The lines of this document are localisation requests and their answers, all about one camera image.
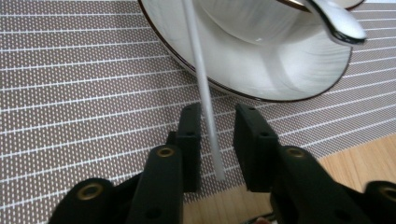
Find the spoon handle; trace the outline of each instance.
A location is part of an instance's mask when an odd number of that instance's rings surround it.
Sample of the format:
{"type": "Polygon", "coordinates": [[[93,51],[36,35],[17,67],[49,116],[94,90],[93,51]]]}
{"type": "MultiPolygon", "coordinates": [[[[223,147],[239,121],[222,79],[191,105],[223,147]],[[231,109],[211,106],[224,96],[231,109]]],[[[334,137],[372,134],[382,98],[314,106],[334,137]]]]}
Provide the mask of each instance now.
{"type": "Polygon", "coordinates": [[[356,19],[333,0],[305,0],[305,6],[321,18],[332,41],[341,45],[361,45],[366,33],[356,19]]]}

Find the gray placemat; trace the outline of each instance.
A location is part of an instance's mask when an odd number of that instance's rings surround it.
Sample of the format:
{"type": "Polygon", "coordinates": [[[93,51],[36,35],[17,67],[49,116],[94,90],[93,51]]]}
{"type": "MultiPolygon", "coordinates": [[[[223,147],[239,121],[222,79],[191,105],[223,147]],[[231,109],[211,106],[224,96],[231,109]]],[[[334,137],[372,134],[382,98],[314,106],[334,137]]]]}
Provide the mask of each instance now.
{"type": "MultiPolygon", "coordinates": [[[[136,1],[2,1],[0,223],[40,223],[77,182],[139,173],[175,130],[196,80],[163,49],[136,1]]],[[[203,128],[203,190],[243,184],[233,107],[256,106],[283,144],[317,158],[396,132],[396,4],[354,10],[369,36],[330,91],[270,104],[212,90],[227,181],[214,177],[203,128]]]]}

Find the wooden table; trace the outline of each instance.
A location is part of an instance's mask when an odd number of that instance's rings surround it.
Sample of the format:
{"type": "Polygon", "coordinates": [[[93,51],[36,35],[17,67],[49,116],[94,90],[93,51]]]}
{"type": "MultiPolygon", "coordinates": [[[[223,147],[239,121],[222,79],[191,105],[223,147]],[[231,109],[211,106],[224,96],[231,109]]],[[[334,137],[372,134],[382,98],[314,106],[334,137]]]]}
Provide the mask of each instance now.
{"type": "MultiPolygon", "coordinates": [[[[338,182],[363,191],[367,182],[396,182],[396,134],[343,150],[319,160],[338,182]]],[[[184,223],[241,223],[270,213],[269,194],[247,192],[245,186],[185,204],[184,223]]]]}

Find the white saucer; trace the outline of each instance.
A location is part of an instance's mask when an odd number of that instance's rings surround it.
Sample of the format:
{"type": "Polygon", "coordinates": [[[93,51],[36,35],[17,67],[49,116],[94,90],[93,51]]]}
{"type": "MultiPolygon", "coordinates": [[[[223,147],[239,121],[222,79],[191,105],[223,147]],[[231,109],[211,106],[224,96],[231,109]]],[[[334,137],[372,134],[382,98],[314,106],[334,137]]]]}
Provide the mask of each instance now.
{"type": "MultiPolygon", "coordinates": [[[[303,100],[325,92],[347,69],[351,48],[334,44],[323,30],[293,44],[252,45],[225,33],[193,2],[209,82],[221,91],[264,101],[303,100]]],[[[165,47],[194,74],[182,0],[139,4],[165,47]]]]}

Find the woven placemat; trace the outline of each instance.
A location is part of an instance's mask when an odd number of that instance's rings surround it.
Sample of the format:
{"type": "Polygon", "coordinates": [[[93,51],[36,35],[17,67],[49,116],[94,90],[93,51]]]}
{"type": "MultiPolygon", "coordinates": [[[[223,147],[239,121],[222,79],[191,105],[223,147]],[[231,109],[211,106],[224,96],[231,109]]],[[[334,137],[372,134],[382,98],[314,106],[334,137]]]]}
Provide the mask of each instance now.
{"type": "MultiPolygon", "coordinates": [[[[1,1],[0,223],[44,223],[89,177],[116,185],[199,101],[196,79],[158,41],[136,1],[1,1]]],[[[354,9],[369,40],[330,91],[273,104],[212,90],[227,181],[214,177],[205,127],[203,190],[243,184],[233,108],[254,105],[283,144],[317,158],[396,132],[396,4],[354,9]]]]}

